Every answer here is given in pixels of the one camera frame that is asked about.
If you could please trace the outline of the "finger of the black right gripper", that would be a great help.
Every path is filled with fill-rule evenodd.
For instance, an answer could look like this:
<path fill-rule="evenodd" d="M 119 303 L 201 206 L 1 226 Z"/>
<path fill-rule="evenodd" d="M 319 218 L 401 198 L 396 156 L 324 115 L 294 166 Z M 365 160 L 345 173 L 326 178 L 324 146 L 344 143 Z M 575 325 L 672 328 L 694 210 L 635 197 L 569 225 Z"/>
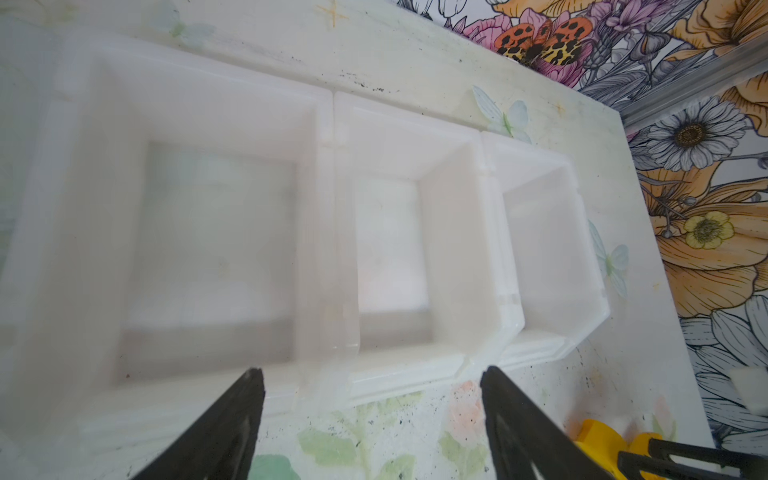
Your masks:
<path fill-rule="evenodd" d="M 649 438 L 647 453 L 618 453 L 617 466 L 626 479 L 643 479 L 645 474 L 662 479 L 766 479 L 767 459 Z"/>

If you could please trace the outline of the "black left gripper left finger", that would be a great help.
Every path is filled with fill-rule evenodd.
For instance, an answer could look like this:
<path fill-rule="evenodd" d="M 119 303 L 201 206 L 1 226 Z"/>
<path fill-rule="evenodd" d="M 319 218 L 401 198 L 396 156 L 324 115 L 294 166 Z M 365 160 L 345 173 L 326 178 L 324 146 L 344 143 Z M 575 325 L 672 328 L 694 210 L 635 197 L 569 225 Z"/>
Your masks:
<path fill-rule="evenodd" d="M 246 370 L 137 479 L 245 479 L 258 438 L 263 372 Z"/>

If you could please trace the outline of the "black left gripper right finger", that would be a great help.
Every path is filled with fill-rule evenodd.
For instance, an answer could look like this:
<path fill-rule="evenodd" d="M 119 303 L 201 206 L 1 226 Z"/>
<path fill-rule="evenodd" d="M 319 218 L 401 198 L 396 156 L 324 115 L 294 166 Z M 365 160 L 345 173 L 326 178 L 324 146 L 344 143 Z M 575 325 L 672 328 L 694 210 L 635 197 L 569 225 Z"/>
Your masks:
<path fill-rule="evenodd" d="M 485 426 L 498 479 L 609 479 L 498 367 L 482 374 Z"/>

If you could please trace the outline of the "yellow lego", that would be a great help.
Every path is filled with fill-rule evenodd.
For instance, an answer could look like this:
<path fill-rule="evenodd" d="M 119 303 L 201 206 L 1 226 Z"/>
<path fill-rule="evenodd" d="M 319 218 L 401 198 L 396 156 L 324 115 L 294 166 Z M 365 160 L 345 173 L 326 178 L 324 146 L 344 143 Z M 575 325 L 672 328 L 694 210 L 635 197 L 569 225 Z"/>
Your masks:
<path fill-rule="evenodd" d="M 663 437 L 658 433 L 644 432 L 627 443 L 608 425 L 588 419 L 583 422 L 574 444 L 615 479 L 626 480 L 618 467 L 618 454 L 629 452 L 649 457 L 651 439 L 662 440 Z"/>

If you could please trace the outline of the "white three-compartment tray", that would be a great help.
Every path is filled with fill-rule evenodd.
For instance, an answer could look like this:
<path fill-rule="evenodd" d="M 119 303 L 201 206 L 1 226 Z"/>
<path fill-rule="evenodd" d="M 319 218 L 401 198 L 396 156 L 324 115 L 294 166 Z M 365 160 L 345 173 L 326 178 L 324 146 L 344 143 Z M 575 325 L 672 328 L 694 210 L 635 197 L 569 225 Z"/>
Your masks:
<path fill-rule="evenodd" d="M 261 367 L 271 412 L 557 360 L 609 314 L 558 153 L 119 36 L 66 39 L 1 277 L 1 418 L 104 441 Z"/>

